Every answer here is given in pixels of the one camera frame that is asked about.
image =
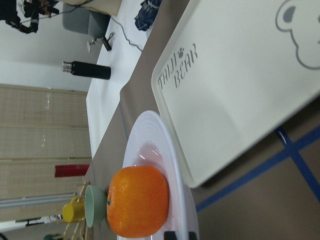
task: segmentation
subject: black bottle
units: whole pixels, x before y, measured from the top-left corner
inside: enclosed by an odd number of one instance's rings
[[[96,79],[110,79],[111,68],[109,66],[96,65],[81,61],[62,63],[62,71],[72,75],[90,77]]]

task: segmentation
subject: orange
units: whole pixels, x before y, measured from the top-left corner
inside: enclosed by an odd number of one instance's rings
[[[144,238],[165,223],[169,210],[169,187],[153,166],[129,166],[112,178],[106,215],[113,232],[123,238]]]

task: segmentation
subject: light green bowl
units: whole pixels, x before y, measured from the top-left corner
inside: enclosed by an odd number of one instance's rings
[[[84,196],[84,212],[89,228],[98,225],[106,217],[107,196],[101,188],[88,185]]]

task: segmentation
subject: white tray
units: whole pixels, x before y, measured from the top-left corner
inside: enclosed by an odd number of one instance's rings
[[[117,239],[163,240],[165,232],[174,232],[177,240],[188,240],[190,233],[199,240],[194,199],[181,176],[167,126],[154,111],[143,112],[132,127],[122,167],[129,166],[153,166],[162,172],[169,185],[169,211],[165,223],[155,234],[143,238],[117,236]]]
[[[319,95],[319,7],[318,0],[190,1],[151,79],[190,187]]]

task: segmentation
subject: yellow mug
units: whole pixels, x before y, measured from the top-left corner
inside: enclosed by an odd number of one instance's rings
[[[79,222],[85,218],[85,202],[79,196],[72,198],[62,209],[63,220],[67,223]]]

